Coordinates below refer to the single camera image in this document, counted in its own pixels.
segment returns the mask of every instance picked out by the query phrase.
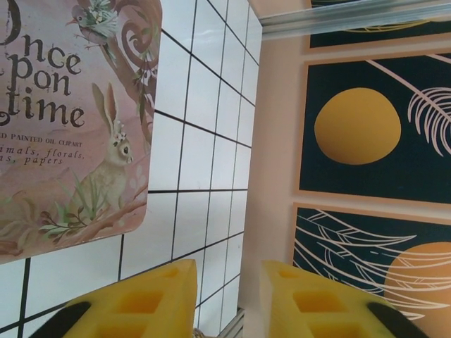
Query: wavy line pattern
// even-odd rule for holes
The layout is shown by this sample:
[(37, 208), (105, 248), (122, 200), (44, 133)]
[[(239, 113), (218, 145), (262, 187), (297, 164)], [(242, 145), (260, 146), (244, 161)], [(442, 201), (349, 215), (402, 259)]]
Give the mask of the wavy line pattern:
[[(297, 219), (295, 266), (383, 296), (410, 320), (423, 318), (425, 310), (451, 305), (416, 298), (422, 292), (451, 289), (451, 276), (412, 273), (451, 264), (451, 253), (404, 253), (397, 246), (408, 245), (416, 235), (385, 236), (367, 232), (325, 211), (310, 211), (314, 212), (312, 216), (299, 215)], [(401, 266), (394, 273), (389, 268), (396, 258)], [(385, 284), (386, 280), (390, 280), (389, 285)]]

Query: bird illustration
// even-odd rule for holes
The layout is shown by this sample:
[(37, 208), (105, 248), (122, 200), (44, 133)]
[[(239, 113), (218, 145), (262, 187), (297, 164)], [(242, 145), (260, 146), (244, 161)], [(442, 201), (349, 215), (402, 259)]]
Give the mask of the bird illustration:
[(114, 38), (118, 29), (118, 14), (110, 8), (110, 0), (91, 0), (91, 6), (83, 8), (82, 6), (74, 6), (72, 8), (72, 20), (67, 25), (78, 24), (82, 37), (103, 48), (108, 57), (115, 62), (114, 56), (108, 41)]

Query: picture frame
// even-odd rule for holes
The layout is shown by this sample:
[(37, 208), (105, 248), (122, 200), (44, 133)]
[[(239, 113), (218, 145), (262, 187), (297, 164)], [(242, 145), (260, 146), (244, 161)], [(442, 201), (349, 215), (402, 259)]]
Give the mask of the picture frame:
[(449, 332), (451, 220), (309, 203), (292, 212), (294, 266), (382, 296), (429, 337)]
[(397, 52), (391, 54), (382, 54), (378, 56), (350, 56), (344, 58), (331, 58), (321, 61), (306, 61), (303, 65), (303, 76), (301, 83), (301, 102), (303, 102), (303, 107), (301, 110), (300, 123), (299, 123), (299, 138), (297, 145), (297, 167), (296, 175), (297, 178), (295, 182), (297, 186), (294, 188), (294, 192), (298, 196), (308, 196), (308, 197), (323, 197), (323, 198), (336, 198), (340, 197), (343, 201), (353, 201), (353, 202), (369, 202), (369, 203), (391, 203), (396, 206), (408, 206), (414, 208), (435, 208), (440, 210), (451, 210), (451, 203), (441, 203), (434, 201), (421, 201), (415, 199), (398, 199), (390, 198), (386, 196), (367, 196), (360, 194), (347, 194), (347, 193), (337, 193), (337, 192), (327, 192), (321, 190), (303, 189), (302, 186), (302, 157), (304, 153), (304, 125), (306, 110), (307, 110), (307, 92), (309, 90), (309, 68), (315, 65), (330, 65), (330, 64), (341, 64), (341, 63), (351, 63), (351, 62), (362, 62), (362, 61), (382, 61), (384, 59), (394, 59), (394, 58), (408, 58), (415, 56), (427, 56), (427, 55), (437, 55), (437, 54), (447, 54), (450, 53), (450, 48), (443, 49), (430, 49), (428, 51), (408, 51), (408, 52)]

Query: leaf branch illustration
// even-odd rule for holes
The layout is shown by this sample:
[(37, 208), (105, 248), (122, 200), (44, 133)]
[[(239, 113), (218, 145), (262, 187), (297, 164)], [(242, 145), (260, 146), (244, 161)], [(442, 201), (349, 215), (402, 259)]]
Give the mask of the leaf branch illustration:
[(412, 121), (413, 116), (416, 131), (419, 134), (422, 130), (424, 131), (426, 141), (432, 142), (435, 151), (440, 156), (443, 156), (441, 147), (451, 154), (450, 137), (447, 136), (447, 131), (451, 130), (451, 88), (428, 88), (421, 91), (380, 63), (372, 60), (366, 62), (413, 91), (414, 95), (407, 109), (409, 122)]
[(138, 208), (141, 208), (146, 205), (146, 201), (138, 201), (136, 198), (144, 191), (146, 191), (147, 186), (143, 186), (138, 189), (136, 194), (134, 195), (132, 201), (122, 209), (116, 211), (110, 216), (102, 219), (96, 219), (89, 226), (84, 227), (82, 231), (78, 232), (72, 237), (63, 237), (61, 241), (58, 241), (58, 247), (71, 246), (83, 242), (87, 242), (97, 236), (100, 231), (106, 229), (108, 227), (113, 227), (115, 223), (117, 223), (123, 216), (132, 213)]
[[(83, 7), (87, 5), (88, 1), (78, 0), (78, 3)], [(120, 36), (122, 47), (120, 47), (117, 37), (108, 41), (109, 51), (115, 56), (115, 60), (111, 59), (105, 49), (101, 49), (101, 52), (117, 75), (127, 95), (138, 103), (142, 133), (150, 145), (154, 119), (154, 97), (152, 97), (152, 94), (155, 92), (156, 79), (149, 77), (150, 81), (141, 82), (142, 86), (140, 87), (136, 86), (136, 72), (132, 66), (142, 68), (142, 62), (145, 62), (146, 68), (153, 69), (158, 64), (159, 39), (157, 37), (159, 37), (159, 28), (161, 27), (161, 5), (159, 2), (154, 4), (147, 0), (111, 0), (110, 4), (118, 15), (127, 9), (133, 9), (142, 21), (141, 26), (134, 20), (127, 20), (124, 23)]]

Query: metal rail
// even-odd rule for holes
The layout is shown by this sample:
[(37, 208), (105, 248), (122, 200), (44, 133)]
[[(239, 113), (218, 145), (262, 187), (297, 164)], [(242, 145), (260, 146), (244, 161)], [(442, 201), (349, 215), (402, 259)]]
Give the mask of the metal rail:
[(264, 39), (408, 23), (449, 16), (449, 0), (360, 0), (261, 18)]

